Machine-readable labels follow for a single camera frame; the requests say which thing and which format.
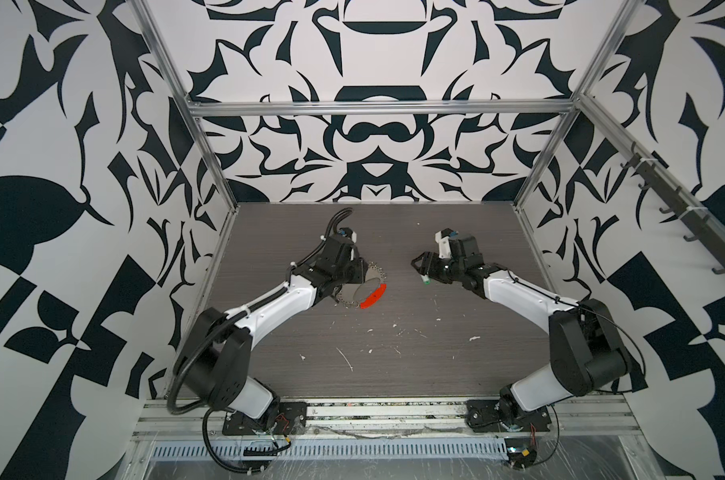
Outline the silver keyring with red tag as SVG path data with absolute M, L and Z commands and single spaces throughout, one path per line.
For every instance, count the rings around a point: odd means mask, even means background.
M 367 309 L 374 306 L 386 292 L 387 276 L 375 262 L 368 264 L 362 283 L 348 283 L 338 291 L 336 301 L 347 308 Z

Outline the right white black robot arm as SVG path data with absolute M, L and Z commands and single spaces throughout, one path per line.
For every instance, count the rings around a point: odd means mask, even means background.
M 548 335 L 548 364 L 501 390 L 496 404 L 500 421 L 512 422 L 561 400 L 586 396 L 630 374 L 632 356 L 602 302 L 559 296 L 485 261 L 471 235 L 446 229 L 436 234 L 435 242 L 436 252 L 423 252 L 411 262 L 423 281 L 458 283 Z

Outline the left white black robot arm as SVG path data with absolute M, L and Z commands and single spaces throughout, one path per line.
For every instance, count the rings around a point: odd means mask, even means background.
M 368 263 L 358 253 L 350 228 L 326 234 L 320 250 L 290 266 L 286 280 L 266 294 L 226 311 L 210 308 L 196 319 L 174 366 L 166 393 L 172 415 L 196 408 L 234 411 L 262 424 L 274 424 L 278 396 L 250 376 L 250 356 L 266 336 L 292 319 L 338 295 L 342 287 L 364 284 Z

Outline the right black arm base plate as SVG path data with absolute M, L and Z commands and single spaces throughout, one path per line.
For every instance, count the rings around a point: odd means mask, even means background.
M 465 402 L 467 427 L 474 433 L 548 432 L 552 416 L 545 407 L 522 410 L 511 397 Z

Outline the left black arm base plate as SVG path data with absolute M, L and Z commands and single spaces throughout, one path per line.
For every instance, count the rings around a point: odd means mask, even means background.
M 280 401 L 272 403 L 258 419 L 232 410 L 226 414 L 222 434 L 224 436 L 246 436 L 272 434 L 290 436 L 306 430 L 308 404 L 301 401 Z

